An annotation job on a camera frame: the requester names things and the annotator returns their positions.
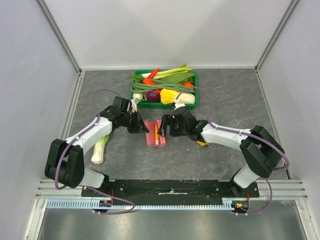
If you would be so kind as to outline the orange white tube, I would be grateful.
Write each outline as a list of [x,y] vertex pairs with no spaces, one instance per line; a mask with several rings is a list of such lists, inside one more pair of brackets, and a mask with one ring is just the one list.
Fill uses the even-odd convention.
[[154,125],[154,138],[155,138],[155,145],[156,146],[160,145],[160,135],[159,135],[158,131],[159,131],[158,124],[155,123],[155,125]]

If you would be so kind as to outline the pink express box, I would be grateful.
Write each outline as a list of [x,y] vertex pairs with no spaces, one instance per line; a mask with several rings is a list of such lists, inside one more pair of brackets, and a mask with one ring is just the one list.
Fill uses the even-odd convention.
[[157,146],[155,144],[155,123],[160,124],[162,122],[161,119],[157,119],[156,121],[150,121],[149,119],[144,121],[144,124],[147,126],[149,133],[145,134],[146,144],[148,147],[158,147],[164,148],[166,145],[166,139],[163,136],[159,136],[160,144]]

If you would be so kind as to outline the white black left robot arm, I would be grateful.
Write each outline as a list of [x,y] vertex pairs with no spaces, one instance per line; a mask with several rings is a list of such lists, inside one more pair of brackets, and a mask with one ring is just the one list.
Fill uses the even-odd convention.
[[99,197],[106,196],[110,185],[105,175],[85,168],[86,153],[103,137],[120,127],[131,134],[148,133],[141,118],[137,98],[127,99],[116,96],[113,104],[97,114],[94,120],[80,132],[65,139],[55,139],[49,148],[44,175],[69,188],[92,187]]

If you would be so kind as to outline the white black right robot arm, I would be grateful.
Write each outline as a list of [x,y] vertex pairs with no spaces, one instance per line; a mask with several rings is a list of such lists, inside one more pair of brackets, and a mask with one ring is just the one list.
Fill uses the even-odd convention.
[[253,129],[236,129],[217,125],[208,120],[198,120],[186,108],[179,107],[173,114],[163,115],[158,134],[162,137],[187,136],[195,142],[218,144],[233,148],[242,153],[246,165],[231,179],[229,191],[235,197],[242,196],[254,181],[270,177],[277,169],[285,151],[262,126]]

